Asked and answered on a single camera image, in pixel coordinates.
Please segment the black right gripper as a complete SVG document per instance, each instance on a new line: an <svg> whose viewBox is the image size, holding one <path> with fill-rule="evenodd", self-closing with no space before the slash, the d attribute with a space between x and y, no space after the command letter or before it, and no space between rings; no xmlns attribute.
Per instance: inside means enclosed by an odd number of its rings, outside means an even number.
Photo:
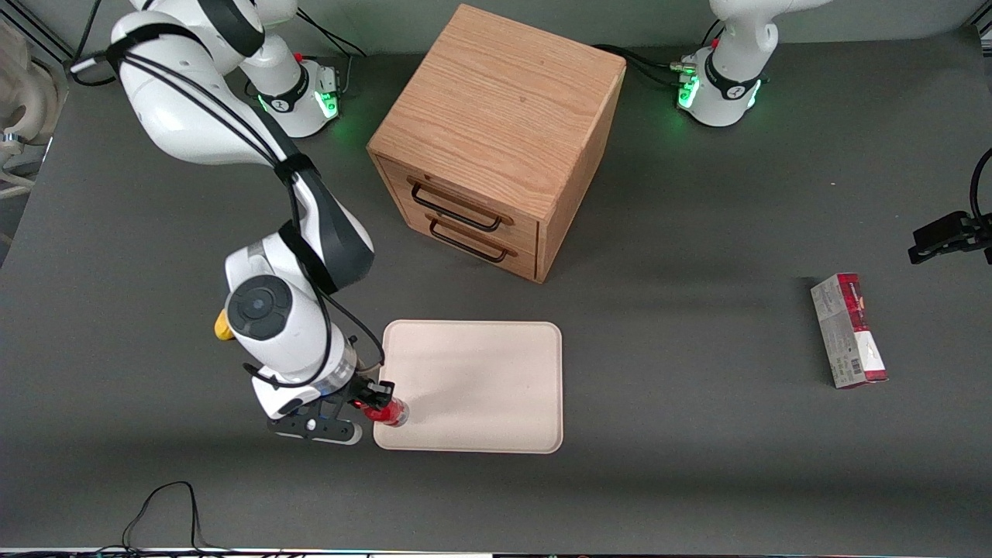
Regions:
<svg viewBox="0 0 992 558"><path fill-rule="evenodd" d="M378 404L390 404L394 397L394 382L373 381L373 375L368 372L351 372L347 382L340 386L320 384L319 393L313 395L308 405L322 403L334 399L343 400L344 404L361 410L364 414L379 412Z"/></svg>

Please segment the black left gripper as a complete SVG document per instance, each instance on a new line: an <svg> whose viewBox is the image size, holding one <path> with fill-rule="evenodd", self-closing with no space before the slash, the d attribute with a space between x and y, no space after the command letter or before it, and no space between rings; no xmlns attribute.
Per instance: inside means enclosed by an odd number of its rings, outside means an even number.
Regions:
<svg viewBox="0 0 992 558"><path fill-rule="evenodd" d="M991 265L991 212L970 216L956 211L914 231L915 245L908 248L911 264L919 265L939 255L980 250Z"/></svg>

